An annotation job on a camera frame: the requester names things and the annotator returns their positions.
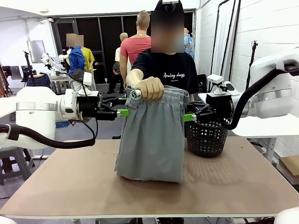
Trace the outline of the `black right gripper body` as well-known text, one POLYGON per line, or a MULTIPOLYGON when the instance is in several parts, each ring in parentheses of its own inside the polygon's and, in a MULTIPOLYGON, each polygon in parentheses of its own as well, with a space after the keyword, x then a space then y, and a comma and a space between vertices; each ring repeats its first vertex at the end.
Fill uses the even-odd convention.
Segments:
POLYGON ((206 104, 209 105, 212 112, 211 115, 207 116, 209 121, 231 121, 234 113, 234 104, 229 93, 223 95, 208 93, 206 95, 206 104))

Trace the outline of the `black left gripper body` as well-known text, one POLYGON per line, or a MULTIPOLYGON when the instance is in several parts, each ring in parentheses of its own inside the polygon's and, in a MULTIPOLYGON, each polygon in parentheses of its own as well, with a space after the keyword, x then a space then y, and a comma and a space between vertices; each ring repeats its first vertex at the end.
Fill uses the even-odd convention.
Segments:
POLYGON ((77 108, 82 118, 95 118, 98 109, 99 97, 77 96, 77 108))

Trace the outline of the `person's right hand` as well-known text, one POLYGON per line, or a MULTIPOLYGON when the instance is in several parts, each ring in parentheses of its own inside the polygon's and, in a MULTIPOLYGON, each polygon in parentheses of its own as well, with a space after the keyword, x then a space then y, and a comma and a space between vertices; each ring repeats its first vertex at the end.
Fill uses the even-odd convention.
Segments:
POLYGON ((164 86, 157 77, 149 77, 141 80, 135 88, 141 91, 142 98, 148 101, 155 101, 162 98, 164 94, 164 86))

